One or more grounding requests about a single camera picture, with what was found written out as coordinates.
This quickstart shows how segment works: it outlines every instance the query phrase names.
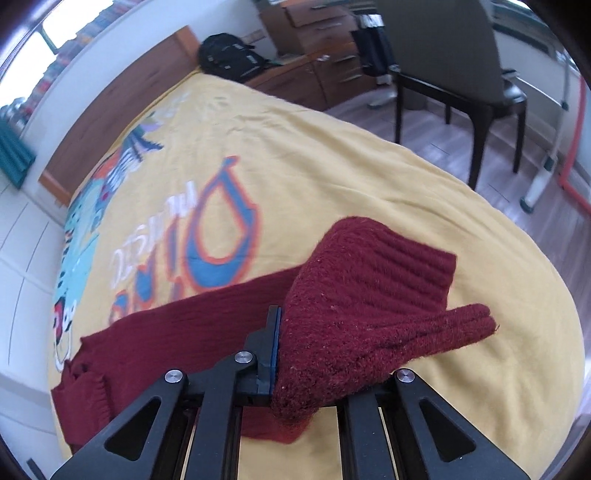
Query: tiled floor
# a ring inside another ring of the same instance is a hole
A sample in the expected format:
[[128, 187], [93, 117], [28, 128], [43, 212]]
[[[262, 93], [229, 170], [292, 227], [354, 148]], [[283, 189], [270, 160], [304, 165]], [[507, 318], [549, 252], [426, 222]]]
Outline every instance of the tiled floor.
[[[364, 93], [327, 113], [393, 141], [395, 104], [379, 110], [367, 107], [368, 102], [383, 94], [383, 90]], [[579, 312], [587, 364], [591, 367], [591, 216], [554, 179], [532, 215], [521, 209], [519, 199], [527, 192], [545, 151], [526, 138], [520, 171], [513, 174], [516, 131], [515, 118], [495, 122], [488, 137], [476, 191], [526, 231], [564, 279]], [[467, 117], [454, 112], [452, 124], [445, 125], [443, 106], [434, 102], [429, 102], [426, 110], [405, 111], [402, 144], [466, 181], [472, 154], [472, 124]], [[588, 423], [588, 414], [591, 414], [589, 376], [580, 406], [579, 427], [573, 428], [567, 444], [577, 441], [582, 430], [580, 424], [585, 419]]]

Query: red knit garment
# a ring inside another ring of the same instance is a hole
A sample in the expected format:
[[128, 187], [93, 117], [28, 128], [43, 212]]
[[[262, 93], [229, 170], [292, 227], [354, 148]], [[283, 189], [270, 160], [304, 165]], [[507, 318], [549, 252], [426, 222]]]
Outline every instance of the red knit garment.
[[[299, 267], [133, 313], [82, 338], [52, 390], [64, 439], [78, 451], [172, 368], [200, 372], [244, 347], [283, 305]], [[307, 425], [286, 427], [268, 408], [246, 408], [242, 434], [291, 443]]]
[[52, 396], [77, 451], [171, 368], [211, 368], [283, 307], [272, 411], [250, 408], [242, 434], [290, 443], [322, 405], [385, 380], [419, 356], [492, 334], [482, 305], [446, 312], [453, 254], [365, 218], [347, 218], [302, 266], [134, 313], [82, 338]]
[[484, 305], [446, 312], [455, 267], [453, 254], [374, 220], [333, 225], [285, 299], [271, 404], [277, 417], [300, 424], [414, 358], [493, 334]]

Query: wooden headboard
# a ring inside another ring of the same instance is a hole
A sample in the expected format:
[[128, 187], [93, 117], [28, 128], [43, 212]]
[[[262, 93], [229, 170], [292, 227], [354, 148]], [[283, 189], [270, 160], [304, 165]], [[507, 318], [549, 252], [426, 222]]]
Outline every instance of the wooden headboard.
[[39, 182], [59, 202], [69, 205], [76, 189], [125, 127], [195, 69], [198, 50], [199, 41], [189, 27], [183, 27], [133, 62], [70, 128]]

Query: bedspread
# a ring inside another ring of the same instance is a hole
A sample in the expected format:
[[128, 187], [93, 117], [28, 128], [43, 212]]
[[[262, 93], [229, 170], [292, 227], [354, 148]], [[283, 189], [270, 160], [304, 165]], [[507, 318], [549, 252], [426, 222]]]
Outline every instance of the bedspread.
[[[539, 478], [573, 421], [584, 354], [573, 300], [535, 243], [406, 148], [205, 74], [130, 125], [70, 205], [50, 387], [81, 336], [300, 264], [349, 215], [457, 255], [449, 308], [484, 303], [499, 330], [410, 367]], [[242, 439], [239, 475], [340, 478], [334, 409], [291, 445]]]

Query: metal screw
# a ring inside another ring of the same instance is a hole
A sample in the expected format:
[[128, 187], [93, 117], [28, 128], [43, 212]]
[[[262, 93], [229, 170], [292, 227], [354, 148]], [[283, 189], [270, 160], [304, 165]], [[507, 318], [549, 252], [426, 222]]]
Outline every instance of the metal screw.
[[181, 372], [180, 370], [169, 370], [168, 372], [166, 372], [164, 379], [168, 383], [178, 383], [183, 379], [183, 372]]
[[252, 353], [246, 351], [238, 352], [236, 355], [234, 355], [234, 360], [239, 364], [248, 364], [252, 362]]
[[396, 378], [402, 383], [410, 383], [414, 381], [414, 372], [408, 368], [401, 368], [396, 372]]

